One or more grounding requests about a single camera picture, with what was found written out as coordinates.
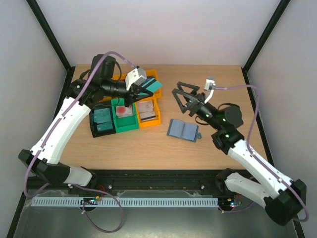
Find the blue card holder wallet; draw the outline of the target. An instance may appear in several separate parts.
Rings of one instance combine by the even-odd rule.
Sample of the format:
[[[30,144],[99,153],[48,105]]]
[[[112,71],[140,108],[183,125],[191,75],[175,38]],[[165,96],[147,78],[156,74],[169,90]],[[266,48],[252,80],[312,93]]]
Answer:
[[[196,142],[197,139],[202,138],[198,125],[178,119],[170,120],[166,135],[191,142]]]

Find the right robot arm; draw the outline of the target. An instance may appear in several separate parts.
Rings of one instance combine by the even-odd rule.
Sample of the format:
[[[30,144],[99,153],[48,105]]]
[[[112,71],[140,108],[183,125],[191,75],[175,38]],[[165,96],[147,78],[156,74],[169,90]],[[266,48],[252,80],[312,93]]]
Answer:
[[[242,112],[238,105],[223,103],[214,107],[209,103],[216,86],[207,79],[204,90],[178,82],[172,90],[182,113],[197,116],[216,130],[212,141],[218,150],[241,164],[253,178],[245,178],[238,172],[226,169],[217,175],[216,189],[221,194],[238,193],[263,207],[266,214],[277,224],[285,226],[289,221],[306,222],[309,212],[306,207],[306,184],[286,176],[264,159],[251,145],[250,136],[238,131],[243,125]]]

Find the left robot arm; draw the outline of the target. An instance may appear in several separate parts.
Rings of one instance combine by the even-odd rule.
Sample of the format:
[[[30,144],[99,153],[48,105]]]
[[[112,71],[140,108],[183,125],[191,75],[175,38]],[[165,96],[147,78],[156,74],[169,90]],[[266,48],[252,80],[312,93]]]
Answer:
[[[147,79],[145,70],[125,60],[131,66],[124,80],[114,80],[116,52],[96,55],[90,70],[70,84],[62,106],[41,139],[30,149],[21,150],[19,160],[26,166],[25,180],[33,173],[50,185],[77,184],[87,186],[93,174],[82,167],[60,162],[61,155],[81,121],[104,97],[123,99],[127,107],[153,92],[142,84]]]

